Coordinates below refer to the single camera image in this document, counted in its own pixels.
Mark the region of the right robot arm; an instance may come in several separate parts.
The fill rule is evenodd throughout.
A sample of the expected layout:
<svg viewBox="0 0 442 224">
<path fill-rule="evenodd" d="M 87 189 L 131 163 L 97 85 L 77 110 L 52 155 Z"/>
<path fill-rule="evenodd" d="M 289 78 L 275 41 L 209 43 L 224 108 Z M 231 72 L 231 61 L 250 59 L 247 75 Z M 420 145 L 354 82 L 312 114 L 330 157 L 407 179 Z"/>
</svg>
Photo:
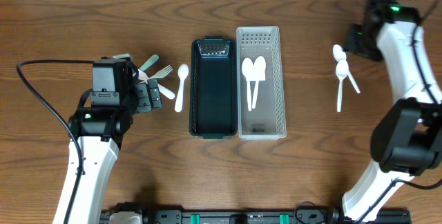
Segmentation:
<svg viewBox="0 0 442 224">
<path fill-rule="evenodd" d="M 328 223 L 392 223 L 404 218 L 382 206 L 401 186 L 431 190 L 440 182 L 412 182 L 441 163 L 441 89 L 423 40 L 427 15 L 397 0 L 367 0 L 362 24 L 347 33 L 344 52 L 385 62 L 393 105 L 372 132 L 371 160 L 358 182 L 345 192 Z"/>
</svg>

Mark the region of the white plastic spoon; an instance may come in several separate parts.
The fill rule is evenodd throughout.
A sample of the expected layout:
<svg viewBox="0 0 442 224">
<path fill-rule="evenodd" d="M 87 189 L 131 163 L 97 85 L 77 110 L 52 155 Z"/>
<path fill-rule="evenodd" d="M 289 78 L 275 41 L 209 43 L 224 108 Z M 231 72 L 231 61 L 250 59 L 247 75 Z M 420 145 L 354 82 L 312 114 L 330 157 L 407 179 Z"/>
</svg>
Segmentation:
<svg viewBox="0 0 442 224">
<path fill-rule="evenodd" d="M 349 66 L 348 66 L 347 61 L 340 60 L 336 65 L 335 72 L 336 72 L 336 76 L 339 80 L 336 109 L 338 112 L 341 112 L 342 101 L 343 101 L 343 80 L 348 76 L 348 72 L 349 72 Z"/>
<path fill-rule="evenodd" d="M 347 62 L 347 54 L 344 51 L 344 49 L 339 46 L 338 44 L 334 44 L 332 48 L 334 59 L 338 62 L 338 64 L 342 67 L 342 74 L 344 73 L 343 70 L 345 70 L 345 74 L 348 76 L 350 82 L 352 83 L 352 86 L 354 87 L 355 91 L 357 93 L 360 93 L 360 89 L 358 87 L 358 84 L 356 83 L 356 80 L 354 79 L 353 75 L 349 71 L 349 64 Z"/>
</svg>

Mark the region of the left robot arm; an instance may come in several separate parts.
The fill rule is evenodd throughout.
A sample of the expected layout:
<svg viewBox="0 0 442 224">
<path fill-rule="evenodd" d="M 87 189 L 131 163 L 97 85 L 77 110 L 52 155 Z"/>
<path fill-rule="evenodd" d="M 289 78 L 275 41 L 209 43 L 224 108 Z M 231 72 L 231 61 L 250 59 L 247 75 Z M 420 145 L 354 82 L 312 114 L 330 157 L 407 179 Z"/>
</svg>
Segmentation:
<svg viewBox="0 0 442 224">
<path fill-rule="evenodd" d="M 106 186 L 133 116 L 162 108 L 155 79 L 141 83 L 129 54 L 93 62 L 93 87 L 70 116 L 66 179 L 54 223 L 97 223 Z"/>
</svg>

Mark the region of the white thick-handled fork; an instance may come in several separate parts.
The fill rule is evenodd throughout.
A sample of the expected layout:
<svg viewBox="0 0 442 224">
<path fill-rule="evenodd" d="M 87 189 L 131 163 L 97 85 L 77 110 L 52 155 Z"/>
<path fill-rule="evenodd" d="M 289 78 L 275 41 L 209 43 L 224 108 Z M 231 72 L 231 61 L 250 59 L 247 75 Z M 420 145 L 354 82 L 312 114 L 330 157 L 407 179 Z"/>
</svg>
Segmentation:
<svg viewBox="0 0 442 224">
<path fill-rule="evenodd" d="M 144 71 L 141 71 L 140 69 L 138 70 L 138 73 L 139 73 L 139 80 L 141 82 L 147 83 L 147 80 L 149 79 L 148 75 Z M 170 91 L 168 88 L 162 86 L 161 84 L 158 84 L 158 88 L 160 90 L 160 93 L 163 94 L 168 99 L 173 100 L 175 98 L 174 92 Z"/>
</svg>

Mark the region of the white plastic spoon angled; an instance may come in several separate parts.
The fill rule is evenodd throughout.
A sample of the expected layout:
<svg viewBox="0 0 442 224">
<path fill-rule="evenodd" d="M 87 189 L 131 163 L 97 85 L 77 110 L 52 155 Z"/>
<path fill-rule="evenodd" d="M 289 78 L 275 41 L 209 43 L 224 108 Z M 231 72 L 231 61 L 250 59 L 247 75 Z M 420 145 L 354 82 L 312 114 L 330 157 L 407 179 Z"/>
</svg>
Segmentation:
<svg viewBox="0 0 442 224">
<path fill-rule="evenodd" d="M 251 96 L 251 78 L 253 75 L 253 69 L 254 65 L 250 58 L 245 58 L 243 60 L 241 71 L 246 79 L 246 86 L 247 86 L 247 107 L 248 111 L 252 110 L 252 96 Z"/>
</svg>

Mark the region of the white plastic spoon lowest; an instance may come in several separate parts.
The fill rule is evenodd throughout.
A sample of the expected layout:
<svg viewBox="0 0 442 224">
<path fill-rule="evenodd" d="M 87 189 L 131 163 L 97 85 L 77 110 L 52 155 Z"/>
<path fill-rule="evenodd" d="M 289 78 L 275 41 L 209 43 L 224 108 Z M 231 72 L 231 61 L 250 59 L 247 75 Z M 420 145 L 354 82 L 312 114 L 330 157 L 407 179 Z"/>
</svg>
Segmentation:
<svg viewBox="0 0 442 224">
<path fill-rule="evenodd" d="M 253 92 L 252 99 L 252 108 L 256 108 L 257 100 L 258 100 L 258 90 L 260 81 L 265 81 L 265 69 L 266 69 L 266 61 L 263 56 L 259 56 L 256 58 L 254 62 L 254 80 L 256 81 Z"/>
</svg>

